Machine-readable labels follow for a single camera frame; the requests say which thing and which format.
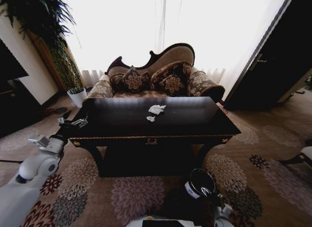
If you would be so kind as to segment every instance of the chair leg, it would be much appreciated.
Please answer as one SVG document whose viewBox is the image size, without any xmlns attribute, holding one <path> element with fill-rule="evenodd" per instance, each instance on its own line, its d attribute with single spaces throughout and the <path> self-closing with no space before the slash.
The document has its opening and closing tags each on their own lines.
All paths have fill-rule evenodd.
<svg viewBox="0 0 312 227">
<path fill-rule="evenodd" d="M 299 154 L 289 160 L 280 160 L 279 162 L 282 165 L 291 165 L 291 164 L 299 164 L 299 163 L 302 163 L 303 161 L 304 161 L 304 156 L 302 154 Z"/>
</svg>

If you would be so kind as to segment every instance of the potted plant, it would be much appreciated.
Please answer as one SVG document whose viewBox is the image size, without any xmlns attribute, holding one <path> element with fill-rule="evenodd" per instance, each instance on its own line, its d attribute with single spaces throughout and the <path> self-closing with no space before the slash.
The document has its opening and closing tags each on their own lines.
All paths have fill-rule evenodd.
<svg viewBox="0 0 312 227">
<path fill-rule="evenodd" d="M 68 5 L 62 0 L 0 0 L 13 27 L 14 19 L 20 22 L 19 32 L 25 36 L 27 31 L 42 39 L 49 48 L 56 70 L 67 88 L 67 93 L 74 103 L 81 107 L 86 97 L 78 68 L 69 56 L 64 38 L 70 30 L 65 22 L 75 24 Z"/>
</svg>

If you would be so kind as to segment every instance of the white flower pot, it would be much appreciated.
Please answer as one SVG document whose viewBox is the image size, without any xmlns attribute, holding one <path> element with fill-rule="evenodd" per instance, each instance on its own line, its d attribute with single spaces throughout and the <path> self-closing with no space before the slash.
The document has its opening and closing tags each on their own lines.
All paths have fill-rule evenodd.
<svg viewBox="0 0 312 227">
<path fill-rule="evenodd" d="M 87 97 L 87 92 L 86 89 L 83 88 L 83 91 L 81 91 L 80 93 L 77 94 L 70 94 L 67 91 L 67 94 L 69 95 L 69 97 L 74 101 L 74 103 L 76 104 L 77 107 L 81 108 L 82 107 L 82 101 Z"/>
</svg>

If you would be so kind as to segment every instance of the white robotic arm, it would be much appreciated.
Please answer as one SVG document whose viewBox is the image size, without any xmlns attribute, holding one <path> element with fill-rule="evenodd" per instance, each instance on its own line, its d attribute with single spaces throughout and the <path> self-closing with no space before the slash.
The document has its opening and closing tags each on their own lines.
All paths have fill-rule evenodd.
<svg viewBox="0 0 312 227">
<path fill-rule="evenodd" d="M 58 122 L 61 129 L 50 139 L 42 135 L 28 139 L 39 147 L 38 154 L 27 158 L 8 184 L 0 187 L 0 227 L 21 226 L 38 200 L 42 185 L 59 167 L 64 146 L 68 142 L 65 132 L 88 123 L 86 119 L 71 122 L 64 117 L 59 118 Z"/>
</svg>

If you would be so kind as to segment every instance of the white crumpled paper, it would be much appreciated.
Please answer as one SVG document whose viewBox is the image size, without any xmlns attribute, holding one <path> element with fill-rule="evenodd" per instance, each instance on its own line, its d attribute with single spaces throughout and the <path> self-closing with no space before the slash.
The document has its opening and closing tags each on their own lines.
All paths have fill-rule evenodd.
<svg viewBox="0 0 312 227">
<path fill-rule="evenodd" d="M 155 116 L 148 116 L 146 117 L 146 119 L 150 122 L 154 122 L 155 121 Z"/>
<path fill-rule="evenodd" d="M 159 115 L 160 112 L 164 111 L 163 109 L 165 109 L 165 107 L 166 107 L 166 105 L 164 105 L 164 106 L 153 105 L 153 106 L 150 107 L 150 109 L 148 111 L 152 112 L 152 113 L 154 113 L 156 115 Z"/>
</svg>

